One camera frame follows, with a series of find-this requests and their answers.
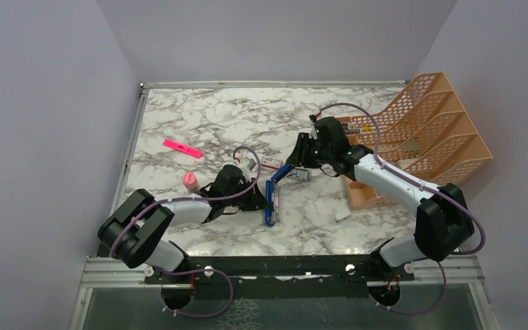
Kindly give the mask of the staple box tray with staples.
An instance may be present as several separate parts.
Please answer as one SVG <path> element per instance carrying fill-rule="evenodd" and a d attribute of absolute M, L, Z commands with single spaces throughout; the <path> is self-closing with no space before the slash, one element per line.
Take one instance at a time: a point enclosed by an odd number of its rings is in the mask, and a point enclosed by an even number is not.
<path fill-rule="evenodd" d="M 311 172 L 306 168 L 293 168 L 287 175 L 287 178 L 301 182 L 309 182 L 311 180 Z"/>

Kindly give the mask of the blue stapler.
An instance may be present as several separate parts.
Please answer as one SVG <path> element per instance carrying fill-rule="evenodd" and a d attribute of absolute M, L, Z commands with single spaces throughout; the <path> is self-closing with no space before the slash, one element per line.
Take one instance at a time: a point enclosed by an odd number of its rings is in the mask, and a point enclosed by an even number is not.
<path fill-rule="evenodd" d="M 278 183 L 286 177 L 292 170 L 293 166 L 285 164 L 280 167 L 271 179 L 266 181 L 265 197 L 269 202 L 269 207 L 265 210 L 265 225 L 272 227 L 279 222 L 279 189 Z"/>

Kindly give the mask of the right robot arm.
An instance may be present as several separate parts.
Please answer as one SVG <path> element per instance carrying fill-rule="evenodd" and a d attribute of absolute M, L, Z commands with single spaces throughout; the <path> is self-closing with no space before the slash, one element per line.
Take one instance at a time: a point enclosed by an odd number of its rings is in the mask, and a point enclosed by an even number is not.
<path fill-rule="evenodd" d="M 329 165 L 337 174 L 375 188 L 415 213 L 412 235 L 391 239 L 372 253 L 369 270 L 377 279 L 387 279 L 398 266 L 411 261 L 442 261 L 474 234 L 474 222 L 458 186 L 421 180 L 389 165 L 376 151 L 351 144 L 334 117 L 314 122 L 310 133 L 299 133 L 287 164 Z"/>

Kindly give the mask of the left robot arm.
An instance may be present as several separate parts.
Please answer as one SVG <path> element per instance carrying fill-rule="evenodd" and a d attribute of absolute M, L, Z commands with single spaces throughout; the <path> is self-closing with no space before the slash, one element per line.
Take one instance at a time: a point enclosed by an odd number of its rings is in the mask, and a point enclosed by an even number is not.
<path fill-rule="evenodd" d="M 164 238 L 169 226 L 211 222 L 228 207 L 254 212 L 271 206 L 244 166 L 225 165 L 214 181 L 203 187 L 189 179 L 184 185 L 188 196 L 166 199 L 161 205 L 143 188 L 133 192 L 98 230 L 97 237 L 110 249 L 111 257 L 130 268 L 142 264 L 158 267 L 177 283 L 188 275 L 188 255 Z"/>

